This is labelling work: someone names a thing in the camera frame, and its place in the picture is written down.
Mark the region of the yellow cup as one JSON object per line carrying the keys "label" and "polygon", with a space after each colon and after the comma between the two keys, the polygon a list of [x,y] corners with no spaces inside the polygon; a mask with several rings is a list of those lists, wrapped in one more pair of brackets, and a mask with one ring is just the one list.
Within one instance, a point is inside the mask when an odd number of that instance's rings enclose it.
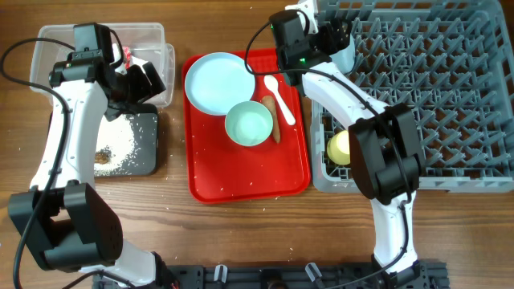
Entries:
{"label": "yellow cup", "polygon": [[337,165],[349,165],[349,132],[343,130],[332,137],[327,144],[328,158]]}

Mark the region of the small light blue bowl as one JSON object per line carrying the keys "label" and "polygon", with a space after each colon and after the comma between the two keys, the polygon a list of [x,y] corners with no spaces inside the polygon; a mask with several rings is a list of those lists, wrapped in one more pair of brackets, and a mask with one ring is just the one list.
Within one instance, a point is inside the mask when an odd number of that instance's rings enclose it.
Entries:
{"label": "small light blue bowl", "polygon": [[356,47],[354,37],[350,35],[349,45],[345,49],[330,55],[330,57],[341,73],[350,73],[354,68],[356,58]]}

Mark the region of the white rice pile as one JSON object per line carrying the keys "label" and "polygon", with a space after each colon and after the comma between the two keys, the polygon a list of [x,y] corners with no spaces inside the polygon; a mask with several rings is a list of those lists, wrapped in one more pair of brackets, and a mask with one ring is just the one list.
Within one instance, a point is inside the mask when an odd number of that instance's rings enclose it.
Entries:
{"label": "white rice pile", "polygon": [[133,115],[121,115],[113,121],[104,117],[96,144],[96,151],[109,146],[112,158],[105,165],[94,164],[96,177],[121,176],[129,173],[129,165],[135,157],[135,133],[133,131]]}

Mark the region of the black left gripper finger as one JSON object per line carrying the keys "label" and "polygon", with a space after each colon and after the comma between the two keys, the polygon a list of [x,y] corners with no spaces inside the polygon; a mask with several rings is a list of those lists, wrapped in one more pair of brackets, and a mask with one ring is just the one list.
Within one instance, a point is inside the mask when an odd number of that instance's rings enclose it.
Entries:
{"label": "black left gripper finger", "polygon": [[151,62],[146,62],[142,67],[151,84],[151,95],[162,93],[166,87],[154,65]]}
{"label": "black left gripper finger", "polygon": [[152,92],[152,84],[150,83],[144,70],[133,65],[127,70],[128,98],[129,103],[143,103]]}

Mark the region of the white napkin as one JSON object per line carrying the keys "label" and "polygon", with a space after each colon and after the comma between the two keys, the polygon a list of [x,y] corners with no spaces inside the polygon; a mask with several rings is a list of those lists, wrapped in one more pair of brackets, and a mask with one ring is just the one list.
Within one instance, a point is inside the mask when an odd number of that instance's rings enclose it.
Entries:
{"label": "white napkin", "polygon": [[[121,54],[120,54],[120,49],[119,49],[119,46],[117,44],[113,44],[112,45],[112,49],[113,49],[113,55],[114,55],[114,60],[115,61],[118,61],[121,59]],[[132,53],[132,65],[131,66],[134,66],[134,65],[137,65],[139,66],[140,68],[143,68],[142,66],[146,63],[145,60],[143,59],[140,59],[140,58],[137,58],[135,55],[134,55],[134,50],[131,50],[131,53]],[[124,62],[115,69],[115,71],[117,73],[120,73],[122,75],[125,75],[127,73],[127,69],[124,67]]]}

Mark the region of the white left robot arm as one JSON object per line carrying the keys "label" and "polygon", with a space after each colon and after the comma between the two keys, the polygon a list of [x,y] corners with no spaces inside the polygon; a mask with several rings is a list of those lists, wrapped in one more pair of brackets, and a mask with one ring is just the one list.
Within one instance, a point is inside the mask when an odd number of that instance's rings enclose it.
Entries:
{"label": "white left robot arm", "polygon": [[157,77],[140,67],[119,73],[124,54],[112,32],[77,39],[70,50],[45,88],[54,108],[43,159],[29,189],[9,199],[18,248],[45,271],[171,288],[175,278],[162,258],[124,239],[119,218],[96,192],[93,170],[103,117],[150,94]]}

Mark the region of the brown food scrap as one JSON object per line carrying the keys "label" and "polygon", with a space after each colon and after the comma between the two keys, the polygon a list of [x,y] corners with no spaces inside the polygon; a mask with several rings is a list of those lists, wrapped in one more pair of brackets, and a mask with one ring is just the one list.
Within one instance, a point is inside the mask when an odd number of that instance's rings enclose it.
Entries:
{"label": "brown food scrap", "polygon": [[110,162],[112,158],[112,150],[109,146],[106,146],[98,151],[95,154],[95,163],[100,165],[105,165]]}

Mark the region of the large light blue plate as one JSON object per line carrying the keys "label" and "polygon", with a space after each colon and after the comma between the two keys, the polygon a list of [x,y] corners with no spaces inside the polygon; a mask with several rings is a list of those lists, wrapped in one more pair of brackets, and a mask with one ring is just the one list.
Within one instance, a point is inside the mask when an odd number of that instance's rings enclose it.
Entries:
{"label": "large light blue plate", "polygon": [[215,52],[194,61],[186,72],[184,89],[200,112],[225,116],[236,104],[252,98],[255,77],[244,60],[228,52]]}

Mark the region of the red snack wrapper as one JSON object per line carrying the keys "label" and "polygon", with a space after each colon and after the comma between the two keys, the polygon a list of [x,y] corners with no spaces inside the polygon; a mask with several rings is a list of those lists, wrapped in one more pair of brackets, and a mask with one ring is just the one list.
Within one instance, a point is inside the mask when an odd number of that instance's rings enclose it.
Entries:
{"label": "red snack wrapper", "polygon": [[123,47],[124,67],[128,69],[132,65],[132,53],[129,47]]}

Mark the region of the mint green bowl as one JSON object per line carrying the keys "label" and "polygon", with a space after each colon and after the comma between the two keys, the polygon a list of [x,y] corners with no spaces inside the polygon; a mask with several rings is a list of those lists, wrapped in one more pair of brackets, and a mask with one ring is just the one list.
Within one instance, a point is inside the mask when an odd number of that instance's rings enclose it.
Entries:
{"label": "mint green bowl", "polygon": [[253,100],[236,104],[226,114],[226,134],[237,145],[260,145],[271,135],[272,129],[273,119],[270,111]]}

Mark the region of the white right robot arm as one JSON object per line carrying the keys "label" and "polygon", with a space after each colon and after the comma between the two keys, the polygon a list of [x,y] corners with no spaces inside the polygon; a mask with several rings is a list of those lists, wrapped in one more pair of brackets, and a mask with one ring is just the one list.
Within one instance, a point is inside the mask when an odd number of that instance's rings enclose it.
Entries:
{"label": "white right robot arm", "polygon": [[355,58],[351,23],[333,19],[318,25],[291,10],[273,14],[264,26],[275,40],[275,73],[326,108],[349,134],[353,180],[373,211],[370,278],[382,288],[420,278],[412,215],[425,157],[412,111],[373,98],[346,77]]}

